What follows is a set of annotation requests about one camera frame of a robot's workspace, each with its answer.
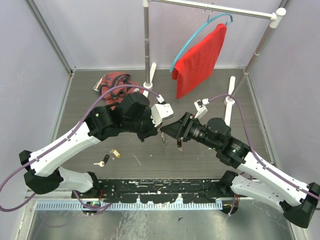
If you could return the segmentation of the yellow tag key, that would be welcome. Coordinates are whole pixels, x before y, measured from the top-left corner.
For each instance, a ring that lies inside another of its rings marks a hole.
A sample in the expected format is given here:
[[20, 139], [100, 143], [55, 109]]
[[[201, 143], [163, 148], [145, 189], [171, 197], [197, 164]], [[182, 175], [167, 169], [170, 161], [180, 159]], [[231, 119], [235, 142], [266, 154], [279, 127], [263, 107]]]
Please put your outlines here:
[[119, 153], [119, 151], [114, 149], [114, 148], [110, 148], [109, 152], [112, 153], [116, 158], [120, 158], [121, 157], [121, 154]]

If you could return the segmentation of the metal keyring with keys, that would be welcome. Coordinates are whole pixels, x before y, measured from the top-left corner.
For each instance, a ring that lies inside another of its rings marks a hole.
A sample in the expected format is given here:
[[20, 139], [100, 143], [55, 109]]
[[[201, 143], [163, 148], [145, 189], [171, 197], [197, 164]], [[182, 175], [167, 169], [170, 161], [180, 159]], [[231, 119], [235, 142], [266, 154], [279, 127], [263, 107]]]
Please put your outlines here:
[[161, 139], [162, 139], [162, 144], [165, 145], [167, 140], [166, 140], [166, 134], [164, 132], [161, 132]]

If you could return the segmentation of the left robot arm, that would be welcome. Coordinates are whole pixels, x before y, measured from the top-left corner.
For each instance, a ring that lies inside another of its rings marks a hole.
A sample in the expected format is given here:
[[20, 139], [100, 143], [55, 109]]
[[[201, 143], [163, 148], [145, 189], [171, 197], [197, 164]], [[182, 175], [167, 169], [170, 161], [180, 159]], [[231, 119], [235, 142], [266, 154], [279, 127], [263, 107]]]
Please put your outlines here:
[[24, 150], [19, 154], [26, 166], [26, 185], [38, 195], [56, 189], [73, 190], [95, 198], [100, 183], [93, 172], [75, 172], [61, 165], [81, 151], [121, 133], [135, 133], [143, 142], [155, 136], [163, 119], [158, 104], [150, 105], [140, 92], [130, 93], [120, 103], [96, 106], [69, 132], [38, 151]]

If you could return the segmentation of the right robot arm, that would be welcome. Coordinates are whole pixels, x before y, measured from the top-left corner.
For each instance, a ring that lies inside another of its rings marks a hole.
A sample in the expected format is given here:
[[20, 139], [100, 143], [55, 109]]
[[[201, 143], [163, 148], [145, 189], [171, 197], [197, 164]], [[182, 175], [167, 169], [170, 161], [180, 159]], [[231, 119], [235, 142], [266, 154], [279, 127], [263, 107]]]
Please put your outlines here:
[[275, 208], [292, 224], [309, 227], [320, 201], [319, 184], [299, 181], [264, 160], [250, 146], [234, 138], [222, 118], [211, 118], [207, 124], [201, 124], [187, 112], [179, 120], [161, 127], [161, 131], [179, 142], [194, 140], [215, 150], [223, 164], [259, 181], [252, 182], [227, 171], [219, 181], [223, 196], [253, 198]]

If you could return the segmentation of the black tag key right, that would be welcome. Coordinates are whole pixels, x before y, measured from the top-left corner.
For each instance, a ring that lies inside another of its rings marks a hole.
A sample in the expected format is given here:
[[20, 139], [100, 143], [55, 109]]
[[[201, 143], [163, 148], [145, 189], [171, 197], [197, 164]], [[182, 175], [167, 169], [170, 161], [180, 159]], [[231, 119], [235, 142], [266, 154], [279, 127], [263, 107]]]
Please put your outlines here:
[[179, 151], [182, 151], [182, 141], [180, 139], [178, 139], [177, 142], [176, 142], [176, 148]]

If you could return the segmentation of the black tag key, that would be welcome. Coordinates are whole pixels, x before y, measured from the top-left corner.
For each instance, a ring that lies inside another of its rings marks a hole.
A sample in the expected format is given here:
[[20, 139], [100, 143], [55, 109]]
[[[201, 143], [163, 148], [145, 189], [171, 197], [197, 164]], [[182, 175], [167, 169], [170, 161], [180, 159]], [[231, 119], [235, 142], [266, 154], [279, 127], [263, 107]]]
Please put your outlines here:
[[99, 162], [95, 162], [94, 165], [95, 166], [99, 166], [99, 167], [104, 167], [105, 164], [108, 162], [110, 158], [110, 155], [109, 154], [106, 154], [103, 158], [103, 160], [99, 161]]
[[177, 142], [176, 142], [176, 148], [179, 151], [182, 151], [182, 141], [180, 139], [178, 139]]

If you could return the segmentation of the black tag key left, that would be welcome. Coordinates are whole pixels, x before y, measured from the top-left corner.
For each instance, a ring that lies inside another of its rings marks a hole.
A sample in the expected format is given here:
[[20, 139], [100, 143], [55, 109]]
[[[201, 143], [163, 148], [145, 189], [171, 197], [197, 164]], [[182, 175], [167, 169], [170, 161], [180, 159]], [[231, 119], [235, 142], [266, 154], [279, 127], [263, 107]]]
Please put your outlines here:
[[99, 162], [95, 162], [94, 165], [95, 166], [99, 166], [99, 167], [104, 167], [105, 164], [108, 162], [110, 158], [110, 155], [109, 154], [106, 154], [103, 158], [103, 160], [99, 161]]

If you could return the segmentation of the crumpled maroon shirt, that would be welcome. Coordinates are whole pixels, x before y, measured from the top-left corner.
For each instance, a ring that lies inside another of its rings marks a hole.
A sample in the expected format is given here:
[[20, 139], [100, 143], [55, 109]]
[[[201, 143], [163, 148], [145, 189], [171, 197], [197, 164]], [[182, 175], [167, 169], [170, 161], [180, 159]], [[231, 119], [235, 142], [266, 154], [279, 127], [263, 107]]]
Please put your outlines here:
[[[99, 95], [103, 95], [107, 90], [118, 87], [122, 85], [135, 85], [139, 86], [140, 84], [133, 81], [131, 79], [131, 75], [125, 72], [121, 71], [114, 71], [110, 72], [108, 74], [103, 75], [100, 80], [95, 84], [93, 87], [93, 90]], [[137, 87], [120, 87], [117, 88], [108, 94], [106, 94], [103, 97], [103, 100], [105, 101], [106, 105], [111, 105], [114, 103], [120, 103], [126, 95], [134, 93], [134, 92], [140, 92], [144, 93], [143, 89], [137, 88]]]

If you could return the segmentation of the red cloth on hanger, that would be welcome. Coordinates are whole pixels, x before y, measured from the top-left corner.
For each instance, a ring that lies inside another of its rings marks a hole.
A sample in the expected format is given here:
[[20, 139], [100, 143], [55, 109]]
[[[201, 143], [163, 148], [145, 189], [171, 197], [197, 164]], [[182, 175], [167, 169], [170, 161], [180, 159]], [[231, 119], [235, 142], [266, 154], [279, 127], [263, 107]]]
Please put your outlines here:
[[198, 44], [191, 47], [174, 65], [171, 78], [176, 81], [176, 98], [181, 99], [213, 73], [222, 50], [227, 27], [220, 23]]

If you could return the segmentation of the teal clothes hanger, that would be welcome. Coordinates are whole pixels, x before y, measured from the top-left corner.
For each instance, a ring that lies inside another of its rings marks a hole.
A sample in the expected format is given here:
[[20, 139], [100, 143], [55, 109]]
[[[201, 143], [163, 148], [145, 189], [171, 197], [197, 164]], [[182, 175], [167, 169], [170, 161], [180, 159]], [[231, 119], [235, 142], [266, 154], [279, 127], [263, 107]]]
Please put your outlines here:
[[169, 68], [169, 72], [172, 73], [174, 70], [174, 67], [176, 65], [176, 63], [178, 62], [178, 60], [182, 57], [183, 53], [186, 51], [187, 47], [190, 45], [190, 43], [193, 41], [193, 39], [206, 27], [208, 26], [211, 22], [215, 21], [216, 19], [222, 17], [222, 16], [229, 16], [229, 21], [227, 21], [224, 25], [227, 27], [228, 25], [230, 25], [234, 19], [233, 19], [233, 15], [231, 13], [220, 13], [218, 15], [215, 15], [213, 17], [211, 17], [213, 10], [211, 11], [211, 13], [208, 15], [207, 20], [205, 21], [205, 23], [203, 25], [201, 25], [193, 34], [192, 36], [186, 41], [186, 43], [183, 45], [183, 47], [180, 49], [180, 51], [178, 52], [178, 54], [176, 55], [176, 57], [174, 58], [170, 68]]

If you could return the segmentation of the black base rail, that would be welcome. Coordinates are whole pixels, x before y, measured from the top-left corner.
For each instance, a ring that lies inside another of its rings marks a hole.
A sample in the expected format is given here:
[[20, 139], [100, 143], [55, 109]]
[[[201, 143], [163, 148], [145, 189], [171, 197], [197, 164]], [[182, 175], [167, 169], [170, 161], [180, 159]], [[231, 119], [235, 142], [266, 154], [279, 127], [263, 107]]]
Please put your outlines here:
[[182, 198], [184, 204], [215, 203], [218, 198], [229, 197], [215, 179], [100, 179], [103, 201], [134, 204], [175, 203]]

